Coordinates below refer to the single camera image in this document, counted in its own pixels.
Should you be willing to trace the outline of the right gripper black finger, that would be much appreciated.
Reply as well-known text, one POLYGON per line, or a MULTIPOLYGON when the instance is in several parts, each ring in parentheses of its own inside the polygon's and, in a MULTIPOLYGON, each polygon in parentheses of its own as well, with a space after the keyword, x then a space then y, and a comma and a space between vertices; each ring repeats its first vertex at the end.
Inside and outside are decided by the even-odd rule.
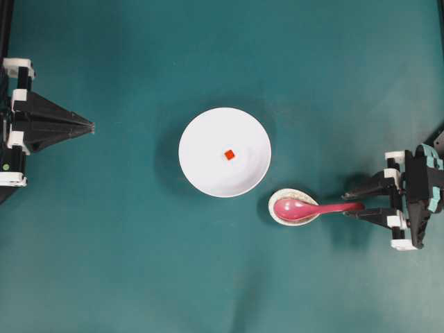
POLYGON ((357 200, 373 196, 388 196, 392 188, 397 189, 396 177, 385 177, 384 171, 379 171, 373 176, 365 173, 357 173, 348 179, 343 200, 357 200))
POLYGON ((346 216, 364 220, 384 228, 399 227, 398 210, 394 208, 371 208, 364 210, 352 210, 343 213, 346 216))

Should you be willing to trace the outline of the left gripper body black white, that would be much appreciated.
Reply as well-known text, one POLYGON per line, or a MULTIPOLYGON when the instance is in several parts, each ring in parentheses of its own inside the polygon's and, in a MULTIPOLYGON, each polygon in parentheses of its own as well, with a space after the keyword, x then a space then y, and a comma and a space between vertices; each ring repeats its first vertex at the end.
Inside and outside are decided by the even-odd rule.
POLYGON ((19 110, 15 107, 18 102, 27 102, 28 92, 35 79, 35 71, 32 61, 24 58, 4 58, 2 69, 7 78, 16 78, 17 87, 12 91, 6 119, 3 122, 3 142, 6 145, 8 161, 1 162, 1 186, 2 187, 25 187, 27 178, 25 176, 26 157, 31 153, 24 142, 25 130, 19 129, 19 110))

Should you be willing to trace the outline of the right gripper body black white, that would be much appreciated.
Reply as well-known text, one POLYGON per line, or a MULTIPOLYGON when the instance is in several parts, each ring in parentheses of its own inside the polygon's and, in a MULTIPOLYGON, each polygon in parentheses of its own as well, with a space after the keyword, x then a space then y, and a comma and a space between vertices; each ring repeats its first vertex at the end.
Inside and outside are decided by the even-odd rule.
POLYGON ((434 213, 434 149, 385 153, 385 190, 391 207, 383 212, 383 226, 392 232, 391 247, 420 250, 434 213))

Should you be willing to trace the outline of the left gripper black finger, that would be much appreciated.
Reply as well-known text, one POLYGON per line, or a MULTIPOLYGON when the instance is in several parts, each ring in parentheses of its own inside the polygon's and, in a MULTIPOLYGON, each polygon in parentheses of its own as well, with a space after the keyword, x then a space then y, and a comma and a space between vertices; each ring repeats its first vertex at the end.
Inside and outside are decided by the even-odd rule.
POLYGON ((25 153, 37 153, 68 139, 94 134, 94 130, 94 125, 50 125, 26 130, 12 130, 9 134, 9 148, 20 146, 25 153))
POLYGON ((68 111, 61 106, 45 99, 35 92, 27 89, 14 89, 12 92, 12 111, 16 116, 24 116, 29 119, 46 119, 74 125, 94 127, 94 123, 68 111))

